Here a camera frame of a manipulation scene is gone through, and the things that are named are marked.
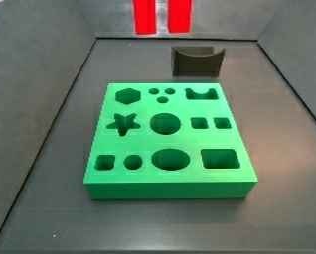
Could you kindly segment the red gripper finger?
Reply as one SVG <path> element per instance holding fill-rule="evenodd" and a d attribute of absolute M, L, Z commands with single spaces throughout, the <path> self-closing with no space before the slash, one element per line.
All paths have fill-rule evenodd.
<path fill-rule="evenodd" d="M 192 25 L 193 0 L 168 0 L 168 29 L 170 33 L 188 33 Z"/>
<path fill-rule="evenodd" d="M 157 33 L 156 0 L 133 0 L 134 26 L 138 35 Z"/>

